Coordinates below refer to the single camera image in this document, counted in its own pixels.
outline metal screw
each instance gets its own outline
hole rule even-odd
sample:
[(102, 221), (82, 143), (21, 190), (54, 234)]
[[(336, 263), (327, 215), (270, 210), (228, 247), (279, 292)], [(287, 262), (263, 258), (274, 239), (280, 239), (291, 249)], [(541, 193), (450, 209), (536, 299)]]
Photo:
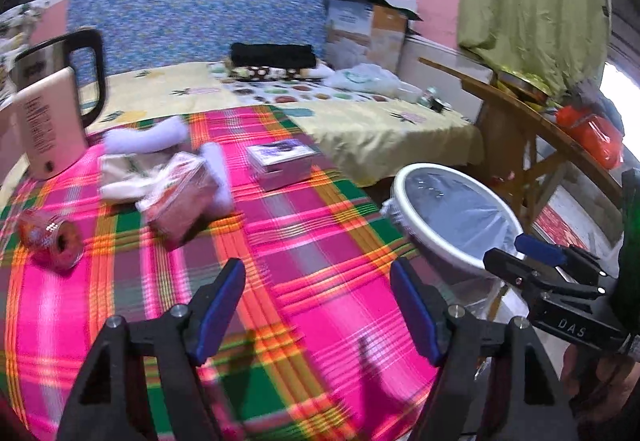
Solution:
[(109, 327), (111, 329), (115, 329), (121, 323), (122, 323), (122, 317), (120, 315), (112, 315), (109, 318), (107, 318), (107, 320), (105, 322), (105, 324), (107, 324), (107, 327)]
[(465, 308), (459, 304), (453, 304), (447, 308), (447, 312), (453, 316), (453, 318), (462, 318), (465, 315)]
[(169, 312), (173, 317), (182, 318), (189, 312), (189, 308), (184, 304), (176, 304)]
[(515, 326), (518, 329), (526, 329), (527, 327), (529, 327), (531, 325), (529, 323), (529, 321), (525, 317), (522, 317), (522, 316), (516, 316), (513, 319), (513, 323), (515, 324)]

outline lavender sock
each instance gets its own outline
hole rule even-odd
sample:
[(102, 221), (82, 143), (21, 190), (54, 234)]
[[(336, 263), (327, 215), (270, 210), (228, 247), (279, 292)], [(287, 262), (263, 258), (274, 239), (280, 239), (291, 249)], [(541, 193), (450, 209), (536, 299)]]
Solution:
[(104, 133), (105, 154), (149, 154), (182, 143), (189, 127), (180, 116), (172, 116), (148, 130), (114, 128)]
[(218, 143), (205, 143), (200, 147), (200, 156), (207, 162), (209, 174), (218, 183), (218, 190), (205, 210), (209, 218), (222, 218), (234, 211), (229, 176), (226, 173), (225, 155)]

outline curtain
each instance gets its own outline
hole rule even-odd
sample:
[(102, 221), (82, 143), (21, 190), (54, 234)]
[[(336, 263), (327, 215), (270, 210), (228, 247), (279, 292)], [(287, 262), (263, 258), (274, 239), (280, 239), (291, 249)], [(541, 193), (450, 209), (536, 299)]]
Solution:
[(460, 0), (458, 43), (558, 98), (587, 78), (600, 85), (609, 6), (609, 0)]

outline orange plastic bag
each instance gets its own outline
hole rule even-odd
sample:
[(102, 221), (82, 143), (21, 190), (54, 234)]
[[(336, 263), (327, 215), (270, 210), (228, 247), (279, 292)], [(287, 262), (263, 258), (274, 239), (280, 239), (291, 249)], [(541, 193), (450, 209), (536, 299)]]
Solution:
[(622, 163), (622, 134), (608, 119), (588, 108), (565, 106), (558, 110), (556, 123), (607, 170)]

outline black handle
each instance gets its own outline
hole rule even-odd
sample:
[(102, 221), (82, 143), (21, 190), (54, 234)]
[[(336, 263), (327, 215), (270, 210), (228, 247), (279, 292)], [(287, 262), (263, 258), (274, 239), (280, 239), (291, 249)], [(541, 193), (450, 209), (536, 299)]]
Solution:
[(78, 49), (84, 49), (85, 47), (94, 50), (95, 75), (98, 79), (98, 102), (87, 114), (82, 114), (82, 126), (87, 128), (98, 119), (104, 104), (107, 102), (107, 81), (104, 75), (102, 36), (97, 29), (83, 28), (64, 35), (63, 42), (65, 45), (65, 66), (71, 65), (71, 53), (73, 51), (78, 51)]

